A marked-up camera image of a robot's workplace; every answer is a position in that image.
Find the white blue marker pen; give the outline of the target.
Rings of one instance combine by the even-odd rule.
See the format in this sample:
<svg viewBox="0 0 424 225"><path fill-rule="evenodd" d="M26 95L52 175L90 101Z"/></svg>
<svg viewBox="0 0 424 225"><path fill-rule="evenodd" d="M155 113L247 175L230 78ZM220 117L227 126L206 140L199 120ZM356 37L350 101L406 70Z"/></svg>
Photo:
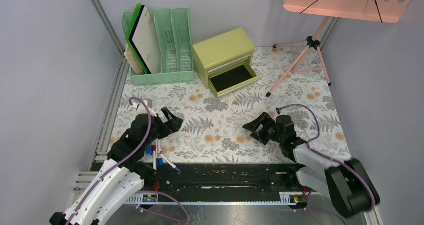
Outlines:
<svg viewBox="0 0 424 225"><path fill-rule="evenodd" d="M177 167L173 162L171 162L162 152L159 153L160 157L166 161L166 163L171 166L174 170L176 170L178 173L181 173L182 171L180 170L179 167Z"/></svg>

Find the yellow-green drawer cabinet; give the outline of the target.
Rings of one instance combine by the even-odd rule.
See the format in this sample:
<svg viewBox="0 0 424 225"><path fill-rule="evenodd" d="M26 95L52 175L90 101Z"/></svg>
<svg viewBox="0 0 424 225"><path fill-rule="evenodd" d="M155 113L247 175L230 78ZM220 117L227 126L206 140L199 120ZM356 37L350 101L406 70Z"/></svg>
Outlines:
<svg viewBox="0 0 424 225"><path fill-rule="evenodd" d="M255 45L237 28L192 46L193 68L216 98L260 79L252 68Z"/></svg>

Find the white perforated board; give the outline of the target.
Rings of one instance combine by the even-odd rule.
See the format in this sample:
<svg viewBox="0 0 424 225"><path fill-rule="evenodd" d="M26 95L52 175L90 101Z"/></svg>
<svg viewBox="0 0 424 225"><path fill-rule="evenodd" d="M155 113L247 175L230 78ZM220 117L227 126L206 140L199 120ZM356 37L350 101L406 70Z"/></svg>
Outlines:
<svg viewBox="0 0 424 225"><path fill-rule="evenodd" d="M135 30L133 41L151 74L160 74L162 72L161 49L155 23L146 6Z"/></svg>

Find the green clip file folder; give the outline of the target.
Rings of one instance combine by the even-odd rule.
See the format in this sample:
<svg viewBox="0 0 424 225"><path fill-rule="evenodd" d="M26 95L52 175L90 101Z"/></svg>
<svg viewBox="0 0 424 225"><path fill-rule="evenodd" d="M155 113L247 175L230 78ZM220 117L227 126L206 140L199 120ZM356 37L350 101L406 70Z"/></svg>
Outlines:
<svg viewBox="0 0 424 225"><path fill-rule="evenodd" d="M133 52L136 61L139 63L139 65L141 66L141 69L144 71L145 75L150 75L151 71L150 69L146 66L145 61L143 59L143 57L141 56L135 42L134 42L134 36L135 36L135 32L136 29L138 27L139 21L140 21L140 17L142 15L142 12L145 8L145 5L142 5L141 3L138 3L135 6L135 9L133 11L131 20L128 24L128 29L127 32L125 34L125 41L127 42L129 48L131 49L131 51Z"/></svg>

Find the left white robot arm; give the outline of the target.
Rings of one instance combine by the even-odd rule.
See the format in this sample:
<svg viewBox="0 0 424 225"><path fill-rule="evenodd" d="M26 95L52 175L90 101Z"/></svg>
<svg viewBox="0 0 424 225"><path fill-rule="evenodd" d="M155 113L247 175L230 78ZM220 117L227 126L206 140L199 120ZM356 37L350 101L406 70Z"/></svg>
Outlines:
<svg viewBox="0 0 424 225"><path fill-rule="evenodd" d="M155 171L141 159L150 145L178 132L184 122L166 107L161 111L166 122L151 109L136 116L87 189L65 212L54 213L50 224L104 225L132 195L154 187Z"/></svg>

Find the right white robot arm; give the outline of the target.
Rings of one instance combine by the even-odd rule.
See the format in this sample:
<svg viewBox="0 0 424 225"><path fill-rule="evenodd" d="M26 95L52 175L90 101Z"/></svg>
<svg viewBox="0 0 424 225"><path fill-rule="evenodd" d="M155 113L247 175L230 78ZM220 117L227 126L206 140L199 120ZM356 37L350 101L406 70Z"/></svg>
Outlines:
<svg viewBox="0 0 424 225"><path fill-rule="evenodd" d="M264 112L243 128L264 145L270 141L279 144L286 158L303 166L287 176L286 183L291 190L313 189L330 199L335 210L346 219L380 204L380 195L358 159L336 161L326 154L314 152L297 135L289 115L272 119Z"/></svg>

